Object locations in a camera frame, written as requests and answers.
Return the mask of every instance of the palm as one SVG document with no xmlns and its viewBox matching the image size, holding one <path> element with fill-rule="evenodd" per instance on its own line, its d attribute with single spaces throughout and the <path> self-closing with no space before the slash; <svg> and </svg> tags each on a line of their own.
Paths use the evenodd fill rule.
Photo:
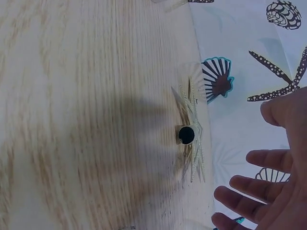
<svg viewBox="0 0 307 230">
<path fill-rule="evenodd" d="M 286 129 L 291 150 L 258 150 L 247 155 L 251 164 L 291 173 L 286 183 L 272 183 L 242 176 L 231 179 L 214 196 L 226 207 L 258 224 L 256 230 L 306 229 L 307 223 L 307 87 L 262 104 L 266 122 Z M 212 216 L 219 230 L 248 230 L 222 213 Z"/>
<path fill-rule="evenodd" d="M 296 176 L 289 151 L 254 151 L 248 155 L 247 160 L 261 167 L 291 173 L 290 180 L 284 183 L 272 183 L 242 176 L 232 178 L 230 185 L 233 188 L 264 203 L 249 199 L 223 186 L 215 191 L 214 196 L 231 210 L 258 224 L 257 230 L 288 229 L 285 228 L 285 224 L 289 222 L 295 204 L 304 200 L 301 193 L 302 186 Z M 219 219 L 217 227 L 220 230 L 247 230 L 223 214 L 217 214 L 217 218 Z"/>
</svg>

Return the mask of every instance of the scallop shell print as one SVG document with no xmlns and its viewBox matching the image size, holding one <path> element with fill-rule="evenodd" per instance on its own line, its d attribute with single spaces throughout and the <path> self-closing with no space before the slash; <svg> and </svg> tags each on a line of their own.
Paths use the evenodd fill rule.
<svg viewBox="0 0 307 230">
<path fill-rule="evenodd" d="M 256 174 L 256 179 L 270 182 L 287 182 L 289 178 L 290 174 L 269 168 L 262 168 L 260 172 Z"/>
<path fill-rule="evenodd" d="M 202 62 L 203 78 L 196 83 L 199 94 L 207 98 L 209 104 L 219 95 L 227 97 L 233 89 L 234 77 L 230 76 L 231 60 L 213 57 Z"/>
<path fill-rule="evenodd" d="M 268 21 L 288 30 L 296 30 L 302 24 L 302 16 L 291 2 L 277 1 L 267 7 Z"/>
</svg>

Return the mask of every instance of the black round knob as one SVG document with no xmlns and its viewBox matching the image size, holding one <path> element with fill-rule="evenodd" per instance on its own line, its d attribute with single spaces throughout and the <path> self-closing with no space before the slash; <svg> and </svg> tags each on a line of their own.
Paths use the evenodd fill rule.
<svg viewBox="0 0 307 230">
<path fill-rule="evenodd" d="M 182 127 L 179 130 L 178 138 L 179 138 L 179 140 L 181 141 L 182 144 L 188 145 L 188 144 L 192 143 L 192 141 L 195 138 L 194 130 L 189 126 Z"/>
</svg>

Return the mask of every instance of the wood grain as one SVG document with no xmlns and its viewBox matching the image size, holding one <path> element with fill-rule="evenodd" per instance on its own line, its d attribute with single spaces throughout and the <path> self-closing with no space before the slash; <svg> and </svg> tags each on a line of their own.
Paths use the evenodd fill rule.
<svg viewBox="0 0 307 230">
<path fill-rule="evenodd" d="M 211 225 L 209 126 L 206 183 L 176 164 L 171 87 L 199 54 L 175 3 L 0 1 L 1 230 Z"/>
</svg>

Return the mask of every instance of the spiral shell print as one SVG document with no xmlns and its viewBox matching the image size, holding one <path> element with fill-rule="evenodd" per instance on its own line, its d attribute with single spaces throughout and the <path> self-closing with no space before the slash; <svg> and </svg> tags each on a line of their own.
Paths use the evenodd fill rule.
<svg viewBox="0 0 307 230">
<path fill-rule="evenodd" d="M 296 30 L 302 24 L 302 16 L 291 2 L 277 1 L 267 7 L 268 21 L 288 30 Z"/>
</svg>

